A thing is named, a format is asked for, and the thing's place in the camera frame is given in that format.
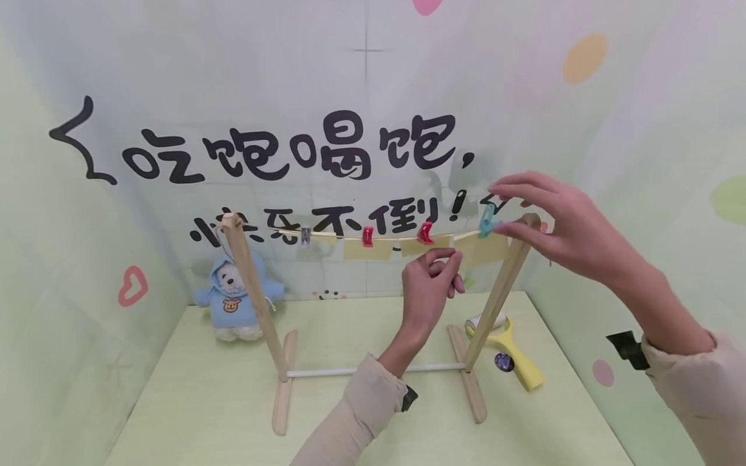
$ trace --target white rod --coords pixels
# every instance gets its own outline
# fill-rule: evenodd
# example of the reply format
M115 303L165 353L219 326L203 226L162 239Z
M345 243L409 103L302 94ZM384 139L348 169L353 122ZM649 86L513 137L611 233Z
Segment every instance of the white rod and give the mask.
M463 362L441 362L439 364L423 364L408 367L406 372L460 371L466 366ZM336 375L352 375L356 368L315 369L311 371L287 371L288 377L330 377Z

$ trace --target wooden clothes rack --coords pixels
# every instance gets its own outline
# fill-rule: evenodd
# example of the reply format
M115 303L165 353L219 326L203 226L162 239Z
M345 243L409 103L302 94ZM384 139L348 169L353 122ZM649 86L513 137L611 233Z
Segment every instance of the wooden clothes rack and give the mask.
M529 213L523 216L522 221L532 228L539 229L541 220L535 213ZM241 218L234 213L226 213L222 219L222 229L228 240L228 247L231 250L233 261L241 274L251 305L257 315L264 337L272 355L272 361L278 372L278 385L275 392L275 409L272 413L272 430L277 435L285 435L287 432L287 419L290 406L290 394L292 380L300 377L328 377L333 375L350 375L355 372L353 368L331 368L314 371L294 371L292 366L295 363L295 346L298 342L298 331L291 330L285 335L285 341L280 343L280 337L275 323L269 314L267 302L260 285L259 275L251 258L251 251L246 237L243 233L243 222ZM448 335L451 337L451 345L454 349L456 362L445 362L439 364L413 365L408 367L407 372L425 372L425 371L460 371L461 377L466 390L466 398L471 413L474 416L474 422L483 423L487 419L487 407L484 403L477 376L474 373L474 364L477 361L487 337L492 327L497 321L500 310L505 304L505 300L513 287L513 283L521 271L530 246L524 242L514 239L510 243L508 254L503 261L502 267L492 287L487 302L479 319L477 329L466 346L463 332L460 327L448 325Z

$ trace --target left hand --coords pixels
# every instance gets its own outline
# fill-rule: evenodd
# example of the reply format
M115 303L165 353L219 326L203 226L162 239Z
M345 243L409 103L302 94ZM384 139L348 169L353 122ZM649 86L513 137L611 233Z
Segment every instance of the left hand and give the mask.
M464 293L459 275L463 255L453 248L430 249L408 263L401 272L404 285L402 331L411 337L427 341L445 308L445 299L456 292ZM447 262L438 259L448 258Z
M378 362L395 377L401 375L440 320L445 300L456 292L465 293L459 275L462 254L453 248L430 249L408 263L401 272L404 312L401 327ZM438 259L448 258L447 262Z

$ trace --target popsicle stick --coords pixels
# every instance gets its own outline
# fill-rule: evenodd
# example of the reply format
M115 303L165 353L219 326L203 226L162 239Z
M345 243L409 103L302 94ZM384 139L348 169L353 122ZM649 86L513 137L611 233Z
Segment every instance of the popsicle stick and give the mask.
M528 224L532 228L539 229L542 221L539 216L535 213L527 213L521 221ZM487 303L484 306L482 315L479 318L479 324L477 329L474 331L474 336L471 337L471 342L466 350L466 356L464 356L464 364L466 365L466 372L471 372L474 368L474 364L477 361L482 347L487 336L492 331L492 327L495 325L495 321L498 319L500 310L505 304L505 300L508 298L510 289L515 283L515 279L518 277L518 273L521 271L526 256L530 251L531 246L513 239L510 242L510 248L508 249L508 255L503 261L502 267L498 272L498 278L495 280L495 284L492 287L492 291L489 293Z
M464 355L466 354L466 344L464 343L461 329L455 325L449 325L446 329L448 330L448 335L451 337L451 345L454 347L456 360L463 362ZM466 369L462 369L461 380L464 382L466 399L471 408L471 414L474 416L474 422L481 424L487 419L487 405L484 403L484 396L477 381L477 375L474 372L466 372Z
M264 332L264 339L267 342L269 353L272 355L272 360L275 362L275 367L278 370L278 378L281 382L285 382L287 381L287 363L283 356L280 337L275 328L275 323L272 321L272 316L267 309L267 302L264 299L259 274L254 265L254 260L251 258L251 250L246 242L242 226L243 221L235 213L229 212L223 215L223 232L225 233L225 238L228 239L228 247L231 249L233 261L236 263L238 272L241 274L241 280L243 280L246 286L246 291L249 299L251 299L251 305L254 307L254 313L257 315L259 326Z
M285 335L283 352L285 361L289 368L295 364L295 347L298 344L298 331L291 330ZM280 437L287 432L287 418L290 413L290 389L292 388L292 377L285 382L278 380L275 391L275 409L272 411L272 430Z

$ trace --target table surface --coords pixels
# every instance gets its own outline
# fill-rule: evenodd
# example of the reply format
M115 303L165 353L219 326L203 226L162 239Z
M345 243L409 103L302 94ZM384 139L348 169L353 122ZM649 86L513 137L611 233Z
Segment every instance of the table surface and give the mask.
M446 324L480 314L487 294L448 301L414 364L455 362ZM494 364L488 342L475 366L487 420L475 424L458 371L411 373L419 393L364 452L359 465L625 465L631 461L577 378L528 296L504 311L518 346L546 382L528 393ZM282 303L282 339L298 329L295 369L355 367L378 354L401 322L401 297ZM189 307L107 461L131 465L287 465L339 400L347 376L296 379L288 433L272 432L276 373L263 340L214 338L206 309Z

